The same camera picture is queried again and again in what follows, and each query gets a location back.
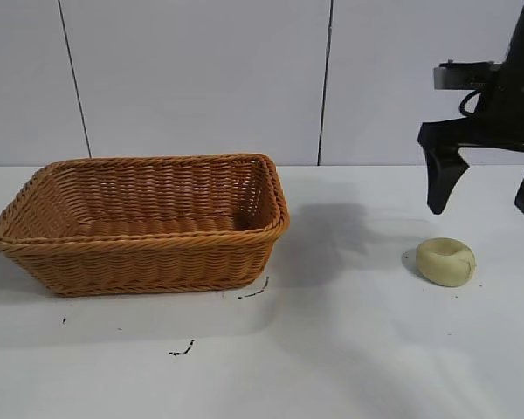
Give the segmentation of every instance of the white table surface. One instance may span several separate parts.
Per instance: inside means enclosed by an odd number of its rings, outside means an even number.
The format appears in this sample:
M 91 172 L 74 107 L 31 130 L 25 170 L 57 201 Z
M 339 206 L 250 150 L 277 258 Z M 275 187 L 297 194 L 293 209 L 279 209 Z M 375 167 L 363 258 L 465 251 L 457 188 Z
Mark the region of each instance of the white table surface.
M 0 168 L 0 210 L 34 170 Z M 433 216 L 425 168 L 281 168 L 291 229 L 237 291 L 59 299 L 0 255 L 0 419 L 524 418 L 523 172 L 473 167 Z M 471 282 L 415 273 L 429 237 Z

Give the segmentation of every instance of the round object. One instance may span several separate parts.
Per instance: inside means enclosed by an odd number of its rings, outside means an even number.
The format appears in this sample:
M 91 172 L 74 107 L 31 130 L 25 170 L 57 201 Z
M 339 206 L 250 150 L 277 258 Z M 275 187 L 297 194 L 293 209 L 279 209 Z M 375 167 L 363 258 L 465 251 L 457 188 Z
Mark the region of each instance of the round object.
M 431 282 L 461 286 L 475 270 L 475 256 L 468 246 L 452 238 L 432 238 L 417 247 L 417 268 Z

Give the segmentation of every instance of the wicker basket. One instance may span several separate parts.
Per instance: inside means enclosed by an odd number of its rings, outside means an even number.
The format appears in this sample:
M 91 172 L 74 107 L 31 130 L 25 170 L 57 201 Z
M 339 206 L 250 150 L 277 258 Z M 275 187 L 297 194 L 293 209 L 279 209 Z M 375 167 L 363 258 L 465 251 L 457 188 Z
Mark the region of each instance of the wicker basket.
M 287 229 L 264 155 L 53 163 L 0 216 L 0 252 L 64 296 L 250 284 Z

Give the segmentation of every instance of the basket rim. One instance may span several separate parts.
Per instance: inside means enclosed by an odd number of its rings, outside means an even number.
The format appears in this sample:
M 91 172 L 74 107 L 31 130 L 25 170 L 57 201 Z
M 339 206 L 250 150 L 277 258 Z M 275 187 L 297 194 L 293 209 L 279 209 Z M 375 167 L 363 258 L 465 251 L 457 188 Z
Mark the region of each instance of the basket rim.
M 263 163 L 266 175 L 272 183 L 270 189 L 270 199 L 276 206 L 276 216 L 264 228 L 242 230 L 242 231 L 195 231 L 185 233 L 168 234 L 149 234 L 149 235 L 124 235 L 124 236 L 87 236 L 87 237 L 25 237 L 14 238 L 0 234 L 0 251 L 21 251 L 33 249 L 46 251 L 55 248 L 61 251 L 62 248 L 76 250 L 76 247 L 94 248 L 102 245 L 118 245 L 128 247 L 134 244 L 140 248 L 158 247 L 160 244 L 171 248 L 178 247 L 197 247 L 206 245 L 225 244 L 227 239 L 233 238 L 234 245 L 238 242 L 244 244 L 268 242 L 276 240 L 283 231 L 289 226 L 289 214 L 287 212 L 286 200 L 283 190 L 279 183 L 277 170 L 273 161 L 263 154 L 237 153 L 225 155 L 187 155 L 187 156 L 156 156 L 156 157 L 106 157 L 106 158 L 86 158 L 58 161 L 39 169 L 33 177 L 17 193 L 14 200 L 0 214 L 0 225 L 3 229 L 15 223 L 15 215 L 23 210 L 24 205 L 31 199 L 28 192 L 38 187 L 44 182 L 47 176 L 54 171 L 63 168 L 77 168 L 79 166 L 103 166 L 124 164 L 130 166 L 152 165 L 160 163 L 199 163 L 202 161 L 243 161 L 257 160 Z

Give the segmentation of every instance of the woven basket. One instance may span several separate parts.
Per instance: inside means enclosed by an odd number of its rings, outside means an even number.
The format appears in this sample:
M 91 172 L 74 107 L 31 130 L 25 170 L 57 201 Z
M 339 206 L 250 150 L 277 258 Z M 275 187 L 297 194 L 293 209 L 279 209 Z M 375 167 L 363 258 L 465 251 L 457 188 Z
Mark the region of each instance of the woven basket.
M 40 169 L 0 216 L 0 252 L 64 296 L 250 284 L 287 229 L 264 155 L 84 159 Z

